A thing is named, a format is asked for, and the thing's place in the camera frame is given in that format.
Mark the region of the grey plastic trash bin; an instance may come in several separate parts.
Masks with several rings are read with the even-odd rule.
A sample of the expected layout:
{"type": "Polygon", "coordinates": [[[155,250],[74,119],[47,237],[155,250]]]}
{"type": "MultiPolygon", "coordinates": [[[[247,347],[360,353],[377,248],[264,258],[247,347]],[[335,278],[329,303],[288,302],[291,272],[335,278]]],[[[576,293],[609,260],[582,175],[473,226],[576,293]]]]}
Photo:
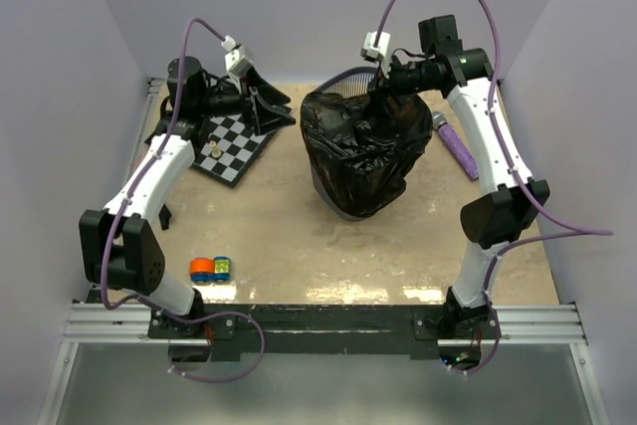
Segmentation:
{"type": "Polygon", "coordinates": [[[374,70],[357,67],[307,94],[301,133],[314,188],[345,221],[367,219],[404,191],[404,135],[368,93],[374,70]]]}

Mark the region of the black plastic trash bag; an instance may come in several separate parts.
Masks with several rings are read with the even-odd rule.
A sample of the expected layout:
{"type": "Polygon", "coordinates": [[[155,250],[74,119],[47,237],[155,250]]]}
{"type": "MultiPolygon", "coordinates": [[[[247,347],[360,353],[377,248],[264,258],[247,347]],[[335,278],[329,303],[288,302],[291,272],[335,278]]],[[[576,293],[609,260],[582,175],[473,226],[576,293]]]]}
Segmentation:
{"type": "Polygon", "coordinates": [[[432,112],[415,94],[381,106],[368,94],[311,92],[300,114],[315,190],[351,222],[372,217],[406,191],[406,176],[433,133],[432,112]]]}

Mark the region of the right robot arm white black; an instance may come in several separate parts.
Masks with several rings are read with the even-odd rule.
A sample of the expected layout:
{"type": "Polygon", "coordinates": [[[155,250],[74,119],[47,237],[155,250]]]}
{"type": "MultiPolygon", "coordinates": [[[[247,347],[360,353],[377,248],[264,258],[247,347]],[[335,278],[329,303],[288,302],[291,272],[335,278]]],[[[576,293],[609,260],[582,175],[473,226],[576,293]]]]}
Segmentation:
{"type": "Polygon", "coordinates": [[[372,93],[384,100],[437,91],[464,130],[476,162],[481,195],[460,213],[468,246],[459,276],[449,288],[437,331],[467,337],[490,317],[489,290],[504,254],[548,199],[544,180],[534,179],[521,159],[495,92],[487,53],[466,49],[452,15],[419,23],[424,57],[406,64],[390,56],[386,32],[366,34],[361,56],[378,66],[372,93]]]}

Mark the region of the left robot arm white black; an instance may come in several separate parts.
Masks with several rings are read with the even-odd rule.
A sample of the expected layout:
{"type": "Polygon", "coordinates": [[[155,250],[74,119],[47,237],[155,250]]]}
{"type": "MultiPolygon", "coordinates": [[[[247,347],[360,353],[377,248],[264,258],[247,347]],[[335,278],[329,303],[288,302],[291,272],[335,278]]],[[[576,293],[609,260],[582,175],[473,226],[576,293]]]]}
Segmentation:
{"type": "Polygon", "coordinates": [[[124,291],[163,315],[180,335],[195,337],[206,325],[199,291],[167,272],[152,222],[165,217],[165,201],[183,173],[208,143],[211,121],[236,116],[246,133],[274,132],[295,124],[290,98],[265,81],[255,68],[217,77],[194,57],[167,67],[168,96],[149,149],[116,196],[79,221],[87,279],[101,290],[103,305],[124,291]]]}

